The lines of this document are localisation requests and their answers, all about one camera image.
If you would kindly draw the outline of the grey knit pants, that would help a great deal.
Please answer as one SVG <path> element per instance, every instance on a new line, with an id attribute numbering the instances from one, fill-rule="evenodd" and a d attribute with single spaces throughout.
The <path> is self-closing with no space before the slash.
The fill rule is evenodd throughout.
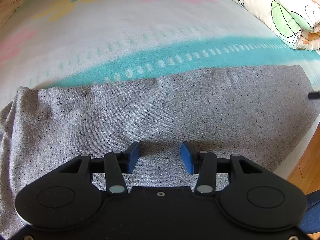
<path id="1" fill-rule="evenodd" d="M 103 157 L 133 141 L 141 157 L 129 186 L 194 186 L 180 145 L 240 154 L 273 171 L 319 116 L 300 66 L 202 68 L 80 87 L 20 87 L 1 111 L 1 235 L 22 224 L 24 186 L 80 154 Z"/>

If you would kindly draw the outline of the white green leaf quilt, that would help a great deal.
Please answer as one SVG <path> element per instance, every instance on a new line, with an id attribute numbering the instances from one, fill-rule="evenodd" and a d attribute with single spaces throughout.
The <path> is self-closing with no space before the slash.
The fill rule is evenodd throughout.
<path id="1" fill-rule="evenodd" d="M 233 0 L 267 25 L 288 47 L 319 49 L 319 0 Z"/>

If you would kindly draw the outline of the floral pastel bed sheet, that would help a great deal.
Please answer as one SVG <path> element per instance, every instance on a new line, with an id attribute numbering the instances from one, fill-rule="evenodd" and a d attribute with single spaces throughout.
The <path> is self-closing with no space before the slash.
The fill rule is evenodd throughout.
<path id="1" fill-rule="evenodd" d="M 26 0 L 1 28 L 1 111 L 20 87 L 318 63 L 230 0 Z"/>

